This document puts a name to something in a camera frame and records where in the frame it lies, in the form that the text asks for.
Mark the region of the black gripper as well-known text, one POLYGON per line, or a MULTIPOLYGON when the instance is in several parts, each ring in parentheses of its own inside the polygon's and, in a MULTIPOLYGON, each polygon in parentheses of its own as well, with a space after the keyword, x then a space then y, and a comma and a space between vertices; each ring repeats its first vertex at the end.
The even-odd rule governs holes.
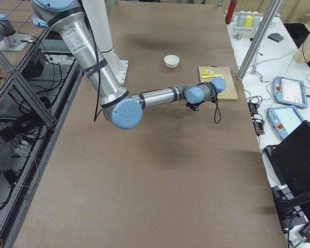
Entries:
POLYGON ((199 106, 201 105, 201 103, 190 103, 190 102, 187 102, 185 104, 186 107, 190 108, 191 110, 197 112, 199 111, 199 106))

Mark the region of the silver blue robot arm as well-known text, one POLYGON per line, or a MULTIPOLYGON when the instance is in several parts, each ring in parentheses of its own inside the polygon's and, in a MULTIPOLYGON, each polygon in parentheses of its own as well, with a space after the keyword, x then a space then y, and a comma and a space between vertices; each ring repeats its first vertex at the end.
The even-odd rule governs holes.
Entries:
POLYGON ((112 40, 104 1, 32 1, 33 23, 60 34, 84 75, 97 91, 96 106, 104 117, 121 129, 136 127, 143 110, 161 104, 186 100, 197 111, 206 101, 218 103, 226 89, 225 80, 216 76, 198 85, 177 85, 131 95, 124 87, 128 61, 120 60, 111 49, 112 40))

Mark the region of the second grey robot arm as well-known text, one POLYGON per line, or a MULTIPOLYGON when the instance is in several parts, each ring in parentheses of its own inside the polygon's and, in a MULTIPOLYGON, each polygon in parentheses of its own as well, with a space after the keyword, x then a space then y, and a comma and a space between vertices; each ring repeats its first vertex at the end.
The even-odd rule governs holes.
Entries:
POLYGON ((7 16, 0 14, 0 50, 21 52, 31 40, 31 35, 18 33, 7 16))

